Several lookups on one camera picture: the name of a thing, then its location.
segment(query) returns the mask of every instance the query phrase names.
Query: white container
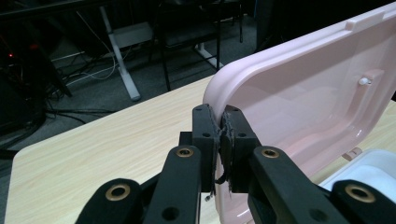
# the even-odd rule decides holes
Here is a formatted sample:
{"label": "white container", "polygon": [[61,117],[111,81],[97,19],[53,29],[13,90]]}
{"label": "white container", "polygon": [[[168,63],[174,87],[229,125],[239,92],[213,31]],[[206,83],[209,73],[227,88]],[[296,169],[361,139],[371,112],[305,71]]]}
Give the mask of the white container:
{"label": "white container", "polygon": [[[262,144],[311,176],[374,128],[396,91],[396,3],[230,63],[205,91],[219,121],[240,108]],[[222,223],[252,219],[247,195],[217,188]]]}
{"label": "white container", "polygon": [[327,190],[332,190],[332,185],[339,180],[357,180],[379,190],[396,203],[395,164],[395,153],[381,149],[369,149],[319,185]]}

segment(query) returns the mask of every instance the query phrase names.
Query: cable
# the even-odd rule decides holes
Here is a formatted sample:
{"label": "cable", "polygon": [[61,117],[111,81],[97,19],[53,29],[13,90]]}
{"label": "cable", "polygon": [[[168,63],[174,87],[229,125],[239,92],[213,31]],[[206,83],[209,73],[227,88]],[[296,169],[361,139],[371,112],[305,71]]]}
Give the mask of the cable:
{"label": "cable", "polygon": [[66,117],[66,118],[70,118],[70,119],[75,119],[75,120],[81,122],[82,124],[86,124],[87,123],[87,122],[85,122],[82,119],[79,119],[79,118],[76,118],[76,117],[73,117],[73,116],[70,116],[70,115],[61,114],[61,113],[57,113],[56,115],[59,115],[59,116],[62,116],[62,117]]}
{"label": "cable", "polygon": [[51,109],[50,112],[74,113],[74,114],[112,114],[117,111],[107,109]]}
{"label": "cable", "polygon": [[91,71],[96,65],[97,63],[100,61],[100,58],[96,58],[90,62],[87,62],[87,64],[85,64],[84,66],[80,67],[79,69],[74,70],[73,72],[70,72],[67,77],[77,77],[80,76],[82,72],[86,72],[88,73],[89,71]]}
{"label": "cable", "polygon": [[19,143],[21,140],[29,137],[35,131],[37,131],[40,126],[44,123],[45,119],[40,119],[35,126],[31,127],[29,130],[27,130],[26,133],[21,134],[20,136],[17,136],[13,138],[12,140],[9,140],[8,142],[4,143],[3,145],[0,146],[0,150],[8,150],[10,147],[14,146],[15,144]]}
{"label": "cable", "polygon": [[83,66],[81,66],[80,68],[70,72],[68,75],[65,76],[65,82],[67,83],[69,81],[69,79],[74,76],[74,75],[80,75],[81,72],[85,71],[85,70],[91,70],[96,66],[97,61],[99,61],[100,58],[96,57],[96,58],[92,58],[89,62],[86,62]]}
{"label": "cable", "polygon": [[54,90],[52,93],[49,93],[48,96],[46,97],[46,99],[48,100],[54,100],[54,101],[59,101],[60,99],[62,99],[64,97],[64,94],[59,91],[59,90]]}
{"label": "cable", "polygon": [[74,83],[76,83],[76,82],[81,81],[82,79],[87,78],[87,77],[93,77],[92,75],[95,75],[95,74],[104,72],[104,71],[106,71],[106,70],[108,70],[108,69],[111,69],[111,68],[113,68],[113,67],[108,67],[108,68],[102,69],[102,70],[100,70],[100,71],[98,71],[98,72],[95,72],[95,73],[92,73],[92,74],[89,74],[89,73],[81,73],[82,75],[87,75],[87,76],[81,77],[81,78],[76,79],[76,80],[74,80],[74,81],[72,81],[72,82],[69,82],[69,83],[66,84],[66,86],[70,86],[70,85],[72,85],[72,84],[74,84]]}
{"label": "cable", "polygon": [[[125,53],[125,56],[122,58],[123,60],[125,60],[125,58],[128,57],[128,55],[129,55],[129,53],[131,52],[131,50],[132,50],[132,46],[128,48],[128,51]],[[104,78],[99,78],[99,77],[95,77],[94,75],[95,75],[95,74],[98,74],[98,73],[101,73],[101,72],[104,72],[104,71],[106,71],[106,70],[108,70],[108,69],[111,69],[111,68],[114,69],[114,67],[117,66],[117,65],[119,65],[119,64],[116,63],[116,65],[113,65],[113,66],[111,66],[111,67],[102,69],[102,70],[100,70],[100,71],[98,71],[98,72],[95,72],[95,73],[92,73],[92,74],[89,74],[89,73],[86,73],[86,72],[85,72],[85,73],[80,72],[80,73],[73,74],[73,75],[69,75],[69,76],[70,76],[70,77],[76,77],[76,76],[80,76],[80,75],[87,75],[86,77],[92,77],[92,78],[94,78],[94,79],[106,79],[106,78],[108,78],[108,76],[107,76],[107,77],[104,77]],[[75,81],[73,81],[72,83],[77,82],[77,81],[80,81],[80,80],[82,80],[82,79],[85,79],[86,77],[83,77],[83,78],[81,78],[81,79],[75,80]]]}
{"label": "cable", "polygon": [[75,63],[75,61],[76,61],[76,59],[77,59],[78,57],[80,57],[80,58],[85,62],[83,66],[81,66],[80,68],[78,68],[78,69],[76,69],[76,70],[70,72],[69,74],[67,74],[67,75],[63,75],[63,74],[62,74],[63,80],[65,80],[65,82],[68,82],[68,80],[70,79],[70,77],[71,77],[72,74],[75,74],[75,73],[78,72],[78,71],[79,71],[79,72],[82,72],[82,71],[88,69],[88,67],[89,67],[90,65],[92,65],[93,63],[96,63],[96,61],[100,60],[100,57],[94,57],[94,58],[91,58],[89,61],[87,61],[87,60],[85,59],[85,57],[84,57],[84,54],[83,54],[84,51],[82,51],[81,49],[80,49],[80,51],[81,51],[81,53],[75,54],[75,56],[73,57],[72,62],[69,63],[69,65],[62,66],[62,67],[58,67],[58,68],[57,68],[58,72],[63,71],[62,69],[74,65],[74,63]]}
{"label": "cable", "polygon": [[[110,54],[113,54],[113,52],[110,50],[110,48],[107,46],[107,44],[99,37],[99,35],[96,34],[96,32],[91,28],[91,26],[84,20],[84,18],[81,16],[81,14],[78,11],[76,11],[76,13],[81,18],[81,20],[85,23],[85,25],[87,25],[88,29],[90,29],[90,31],[96,36],[96,38],[98,38],[98,40],[105,46],[105,48],[108,50],[108,52]],[[114,55],[112,58],[113,58],[113,70],[110,72],[110,74],[108,74],[106,77],[92,77],[92,78],[106,79],[106,78],[110,77],[111,75],[113,75],[114,71],[116,70],[116,60],[115,60]]]}
{"label": "cable", "polygon": [[[50,107],[50,110],[53,110],[52,103],[50,102],[49,99],[47,99],[47,103],[48,103],[48,105],[49,105],[49,107]],[[49,117],[49,116],[48,116],[48,113],[46,113],[46,116],[47,116],[47,118],[49,118],[49,119],[56,119],[56,114],[54,114],[54,113],[53,113],[53,118],[52,118],[52,117]]]}

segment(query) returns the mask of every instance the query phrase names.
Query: black chair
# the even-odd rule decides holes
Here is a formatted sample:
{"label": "black chair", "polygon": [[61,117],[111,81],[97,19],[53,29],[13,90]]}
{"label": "black chair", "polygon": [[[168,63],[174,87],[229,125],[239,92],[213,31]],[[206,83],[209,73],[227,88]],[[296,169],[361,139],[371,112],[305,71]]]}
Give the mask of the black chair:
{"label": "black chair", "polygon": [[200,43],[216,39],[217,40],[217,64],[219,71],[219,22],[215,25],[202,10],[201,5],[212,2],[211,0],[162,0],[156,6],[155,20],[152,22],[153,37],[151,49],[158,39],[161,58],[163,61],[163,71],[166,80],[166,87],[170,91],[168,69],[166,66],[166,51],[195,47]]}
{"label": "black chair", "polygon": [[239,42],[244,42],[243,27],[243,10],[244,0],[216,0],[210,4],[204,5],[203,8],[207,10],[213,21],[223,21],[232,19],[232,25],[235,20],[239,21]]}

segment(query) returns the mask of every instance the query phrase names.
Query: gray carpet floor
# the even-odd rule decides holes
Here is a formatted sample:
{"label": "gray carpet floor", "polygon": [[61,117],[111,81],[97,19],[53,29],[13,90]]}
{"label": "gray carpet floor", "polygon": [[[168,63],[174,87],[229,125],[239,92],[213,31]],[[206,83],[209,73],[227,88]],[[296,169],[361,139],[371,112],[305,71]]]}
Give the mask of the gray carpet floor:
{"label": "gray carpet floor", "polygon": [[[227,22],[222,24],[220,61],[223,64],[241,59],[254,52],[256,48],[256,22],[246,16],[244,18],[243,29],[244,42],[239,43],[238,24],[236,23],[234,26]],[[216,43],[205,43],[205,48],[214,54],[216,52]],[[67,40],[64,40],[60,47],[52,53],[51,58],[56,59],[75,52],[78,52],[78,50]],[[143,44],[140,47],[126,49],[123,51],[123,55],[134,83],[140,91],[142,98],[139,101],[131,101],[117,69],[111,74],[113,62],[111,57],[109,57],[104,63],[97,64],[90,71],[87,71],[86,74],[68,82],[68,88],[73,94],[72,97],[63,96],[56,91],[48,99],[47,105],[57,109],[122,110],[167,92],[158,50],[153,51],[151,62],[148,61],[148,45]],[[191,49],[183,49],[171,53],[169,54],[169,58],[169,67],[171,69],[172,67],[179,67],[181,64],[195,62],[200,59]],[[87,56],[80,55],[76,59],[71,57],[54,61],[54,64],[57,68],[62,68],[66,72],[73,71],[87,60],[89,60]],[[216,70],[206,62],[182,67],[170,73],[171,87],[172,89],[176,89],[185,86],[201,78],[211,76],[215,72]],[[74,114],[73,116],[85,122],[99,119],[91,115]],[[35,133],[20,141],[11,149],[21,150],[56,134],[72,130],[80,125],[83,124],[75,119],[48,115],[44,124]],[[0,160],[0,223],[3,223],[5,220],[11,170],[12,161]]]}

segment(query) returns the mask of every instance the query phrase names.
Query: wooden table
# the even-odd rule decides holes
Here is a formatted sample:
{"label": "wooden table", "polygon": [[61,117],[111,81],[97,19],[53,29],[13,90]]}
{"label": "wooden table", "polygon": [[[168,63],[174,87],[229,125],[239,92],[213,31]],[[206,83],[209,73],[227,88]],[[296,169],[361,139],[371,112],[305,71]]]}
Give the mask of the wooden table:
{"label": "wooden table", "polygon": [[[181,131],[191,131],[191,110],[202,103],[210,77],[29,146],[15,157],[6,223],[74,223],[104,183],[158,174]],[[360,144],[396,151],[396,104]],[[314,176],[319,181],[344,163]],[[214,200],[202,202],[201,223],[219,223]]]}

